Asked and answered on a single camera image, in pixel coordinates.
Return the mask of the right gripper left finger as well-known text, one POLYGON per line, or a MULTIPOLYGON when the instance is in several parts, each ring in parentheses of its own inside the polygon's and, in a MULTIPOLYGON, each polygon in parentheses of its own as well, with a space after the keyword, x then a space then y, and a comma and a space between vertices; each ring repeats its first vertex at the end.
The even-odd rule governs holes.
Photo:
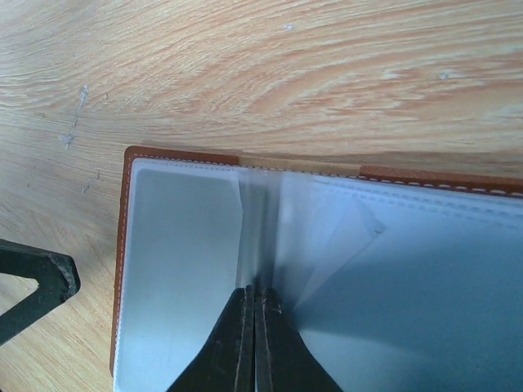
POLYGON ((202 349, 170 391, 253 391, 254 291, 236 288, 202 349))

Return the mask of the brown leather card holder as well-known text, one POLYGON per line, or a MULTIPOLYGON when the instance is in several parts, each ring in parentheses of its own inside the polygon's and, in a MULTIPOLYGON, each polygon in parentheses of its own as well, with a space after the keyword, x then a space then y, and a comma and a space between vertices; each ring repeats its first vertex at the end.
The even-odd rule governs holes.
POLYGON ((127 148, 114 390, 170 391, 248 285, 339 391, 519 391, 522 181, 127 148))

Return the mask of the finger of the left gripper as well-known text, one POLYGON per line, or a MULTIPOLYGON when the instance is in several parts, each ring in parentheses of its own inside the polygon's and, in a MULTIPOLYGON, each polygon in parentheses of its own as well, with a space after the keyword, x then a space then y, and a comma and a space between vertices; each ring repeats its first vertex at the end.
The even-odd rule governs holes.
POLYGON ((78 270, 66 254, 3 239, 1 272, 37 282, 33 293, 1 315, 2 344, 78 293, 78 270))

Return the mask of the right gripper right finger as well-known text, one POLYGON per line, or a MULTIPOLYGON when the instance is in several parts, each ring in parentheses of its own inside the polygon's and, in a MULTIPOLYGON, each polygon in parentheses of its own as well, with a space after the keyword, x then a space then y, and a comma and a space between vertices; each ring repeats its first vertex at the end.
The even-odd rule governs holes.
POLYGON ((255 299, 254 330, 259 391, 341 389, 307 349, 273 288, 265 288, 255 299))

